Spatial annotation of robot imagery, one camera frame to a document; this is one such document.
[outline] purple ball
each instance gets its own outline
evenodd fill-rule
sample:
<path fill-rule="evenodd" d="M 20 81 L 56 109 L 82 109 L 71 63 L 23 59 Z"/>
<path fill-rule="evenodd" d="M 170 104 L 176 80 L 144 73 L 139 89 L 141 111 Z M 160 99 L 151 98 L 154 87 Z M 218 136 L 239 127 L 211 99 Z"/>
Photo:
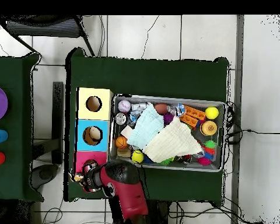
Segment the purple ball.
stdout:
<path fill-rule="evenodd" d="M 172 122 L 173 117 L 174 116 L 171 113 L 165 113 L 164 114 L 164 126 L 169 125 Z"/>

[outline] pink box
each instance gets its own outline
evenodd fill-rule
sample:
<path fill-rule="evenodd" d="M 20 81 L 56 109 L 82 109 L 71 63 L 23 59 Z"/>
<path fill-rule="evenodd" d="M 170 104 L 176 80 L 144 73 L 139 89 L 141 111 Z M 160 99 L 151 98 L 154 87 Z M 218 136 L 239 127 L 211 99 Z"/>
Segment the pink box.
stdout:
<path fill-rule="evenodd" d="M 107 163 L 107 152 L 101 151 L 77 151 L 76 154 L 76 173 L 82 172 L 82 167 L 87 160 L 95 160 L 97 164 Z"/>

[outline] black chair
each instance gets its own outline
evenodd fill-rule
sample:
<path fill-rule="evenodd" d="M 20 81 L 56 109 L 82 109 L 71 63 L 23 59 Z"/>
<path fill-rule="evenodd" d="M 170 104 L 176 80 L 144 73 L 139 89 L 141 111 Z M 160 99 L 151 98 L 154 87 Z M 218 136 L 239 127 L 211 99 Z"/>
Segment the black chair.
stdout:
<path fill-rule="evenodd" d="M 83 29 L 82 16 L 75 15 L 0 15 L 0 25 L 32 52 L 37 51 L 19 36 L 83 37 L 90 54 L 95 53 Z"/>

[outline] light blue cloth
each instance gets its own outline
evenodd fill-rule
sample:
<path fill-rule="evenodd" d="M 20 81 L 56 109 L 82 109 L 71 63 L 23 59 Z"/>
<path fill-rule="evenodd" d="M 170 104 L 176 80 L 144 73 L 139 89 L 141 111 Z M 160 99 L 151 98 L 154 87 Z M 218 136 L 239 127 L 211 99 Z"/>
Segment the light blue cloth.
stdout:
<path fill-rule="evenodd" d="M 159 115 L 153 105 L 150 104 L 138 118 L 135 129 L 129 136 L 127 143 L 143 149 L 163 128 L 163 116 Z"/>

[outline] orange toy block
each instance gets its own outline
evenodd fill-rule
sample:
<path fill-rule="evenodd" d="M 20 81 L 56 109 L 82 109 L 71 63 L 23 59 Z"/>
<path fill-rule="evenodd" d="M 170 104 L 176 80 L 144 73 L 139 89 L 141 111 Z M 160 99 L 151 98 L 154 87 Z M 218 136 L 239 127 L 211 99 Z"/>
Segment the orange toy block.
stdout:
<path fill-rule="evenodd" d="M 194 118 L 197 118 L 199 120 L 205 119 L 205 112 L 199 111 L 197 109 L 194 109 L 192 107 L 184 106 L 185 107 L 185 113 L 186 115 L 192 116 Z"/>
<path fill-rule="evenodd" d="M 180 117 L 180 121 L 185 122 L 186 124 L 188 124 L 191 127 L 195 127 L 198 122 L 198 120 L 196 118 L 193 118 L 186 114 L 184 114 Z"/>

